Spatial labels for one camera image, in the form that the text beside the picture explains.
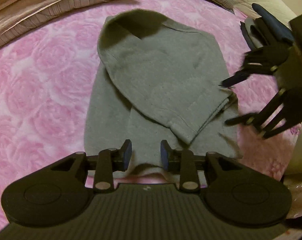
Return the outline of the grey sweater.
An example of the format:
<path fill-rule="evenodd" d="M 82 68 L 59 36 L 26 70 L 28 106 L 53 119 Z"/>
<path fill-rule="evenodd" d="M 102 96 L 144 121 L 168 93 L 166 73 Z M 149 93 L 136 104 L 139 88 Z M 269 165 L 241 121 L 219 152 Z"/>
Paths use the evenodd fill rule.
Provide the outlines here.
<path fill-rule="evenodd" d="M 160 142 L 198 155 L 240 157 L 236 95 L 219 83 L 228 70 L 215 37 L 155 11 L 135 9 L 106 18 L 100 63 L 86 116 L 84 148 L 94 155 L 131 140 L 126 172 L 161 172 Z"/>

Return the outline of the folded dark clothes stack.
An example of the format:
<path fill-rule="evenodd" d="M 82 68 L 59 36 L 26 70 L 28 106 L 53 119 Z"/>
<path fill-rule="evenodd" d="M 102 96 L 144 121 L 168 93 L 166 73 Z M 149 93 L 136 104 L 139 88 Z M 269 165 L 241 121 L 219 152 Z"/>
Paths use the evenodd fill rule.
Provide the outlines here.
<path fill-rule="evenodd" d="M 244 22 L 240 22 L 242 35 L 250 50 L 278 43 L 289 47 L 293 45 L 293 34 L 287 25 L 260 4 L 252 3 L 251 7 L 258 17 L 247 17 Z"/>

